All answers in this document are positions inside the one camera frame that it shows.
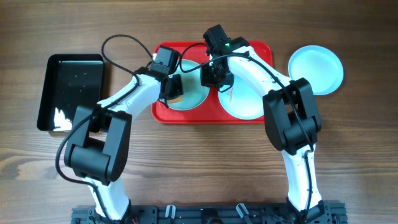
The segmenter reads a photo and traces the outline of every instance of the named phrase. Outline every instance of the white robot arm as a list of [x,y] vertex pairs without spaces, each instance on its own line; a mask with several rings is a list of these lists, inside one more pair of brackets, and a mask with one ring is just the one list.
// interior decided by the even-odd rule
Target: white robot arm
[[[245,52],[249,52],[249,56],[251,58],[261,62],[265,67],[267,67],[285,86],[290,85],[289,81],[291,81],[291,79],[280,74],[263,61],[251,46],[240,47],[233,51],[233,53]],[[263,68],[250,60],[241,57],[228,57],[228,65],[232,74],[245,80],[246,83],[261,97],[266,96],[271,90],[280,90],[281,88],[280,85],[278,85]],[[309,186],[307,169],[305,167],[303,156],[305,151],[309,149],[309,146],[304,146],[297,151],[296,155],[290,155],[285,150],[282,151],[287,178],[289,180],[288,198],[298,211],[305,210],[307,207]],[[322,199],[317,188],[313,157],[314,152],[308,154],[313,192],[310,208],[318,205],[318,202]]]
[[[110,107],[110,110],[124,111],[131,114],[133,120],[136,119],[147,106],[155,103],[159,99],[160,95],[160,81],[147,75],[137,75],[137,77],[140,80],[138,88],[129,96],[121,100],[117,105]],[[133,77],[130,83],[123,89],[118,91],[115,95],[99,101],[98,104],[101,106],[109,105],[115,99],[118,99],[120,96],[123,96],[131,90],[136,83],[137,79]]]

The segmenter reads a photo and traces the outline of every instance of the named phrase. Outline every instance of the black tray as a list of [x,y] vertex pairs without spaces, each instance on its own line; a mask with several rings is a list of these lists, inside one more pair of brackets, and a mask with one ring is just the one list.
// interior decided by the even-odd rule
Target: black tray
[[55,54],[45,73],[37,128],[68,131],[78,105],[101,99],[104,62],[99,54]]

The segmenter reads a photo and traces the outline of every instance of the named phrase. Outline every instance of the light blue bowl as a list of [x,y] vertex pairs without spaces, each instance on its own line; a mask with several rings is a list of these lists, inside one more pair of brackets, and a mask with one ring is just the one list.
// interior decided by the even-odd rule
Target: light blue bowl
[[235,118],[250,120],[264,115],[262,98],[237,75],[230,90],[218,92],[218,99],[224,110]]
[[[182,60],[182,68],[189,70],[199,66],[198,63],[191,60]],[[178,103],[169,103],[169,107],[173,110],[185,111],[194,109],[204,102],[209,95],[210,88],[200,85],[200,71],[198,68],[192,72],[183,73],[178,66],[174,74],[181,75],[182,82],[182,101]]]
[[343,65],[330,50],[317,45],[298,49],[289,60],[289,76],[305,78],[314,95],[326,95],[337,90],[343,81]]

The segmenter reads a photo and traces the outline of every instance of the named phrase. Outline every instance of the red tray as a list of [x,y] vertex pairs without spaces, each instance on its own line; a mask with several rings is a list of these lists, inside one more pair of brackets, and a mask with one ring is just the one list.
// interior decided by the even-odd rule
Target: red tray
[[[182,53],[189,45],[198,43],[198,41],[179,41],[179,42],[163,42],[163,45],[171,47]],[[258,40],[250,40],[250,45],[254,48],[260,58],[269,65],[272,65],[272,52],[268,45]],[[205,53],[206,47],[202,45],[189,49],[184,55],[184,59],[193,60],[199,64],[206,62],[209,57]],[[252,120],[243,120],[235,118],[227,113],[218,100],[218,92],[216,88],[211,88],[209,95],[204,102],[196,108],[188,111],[176,111],[166,108],[158,101],[152,104],[152,115],[155,120],[163,124],[259,124],[264,123],[264,116]]]

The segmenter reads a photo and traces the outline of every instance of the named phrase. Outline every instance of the plastic tray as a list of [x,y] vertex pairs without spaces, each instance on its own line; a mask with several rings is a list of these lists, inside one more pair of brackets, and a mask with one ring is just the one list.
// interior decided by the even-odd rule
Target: plastic tray
[[49,58],[37,118],[41,131],[69,131],[78,105],[101,99],[104,62],[99,54],[55,54]]
[[[198,41],[183,41],[183,42],[163,42],[159,44],[155,52],[158,51],[159,46],[163,45],[178,50],[180,53],[189,45],[197,43]],[[269,65],[272,65],[272,52],[268,45],[258,40],[250,40],[250,45],[254,48],[260,58],[262,58]],[[202,45],[195,46],[186,52],[184,59],[193,60],[199,64],[209,60],[206,56],[206,47]],[[176,111],[166,108],[163,104],[156,102],[152,105],[152,115],[155,120],[163,124],[259,124],[264,123],[264,116],[252,120],[243,120],[229,115],[222,107],[219,99],[217,89],[211,88],[206,100],[196,108],[188,111]]]

